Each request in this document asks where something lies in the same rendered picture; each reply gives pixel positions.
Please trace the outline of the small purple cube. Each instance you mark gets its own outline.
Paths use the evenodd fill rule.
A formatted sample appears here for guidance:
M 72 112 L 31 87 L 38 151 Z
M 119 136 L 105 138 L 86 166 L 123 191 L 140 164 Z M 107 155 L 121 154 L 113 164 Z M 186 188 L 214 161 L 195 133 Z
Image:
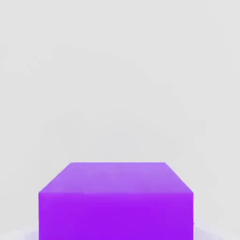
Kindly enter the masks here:
M 166 163 L 70 163 L 38 194 L 39 240 L 193 240 L 194 194 Z

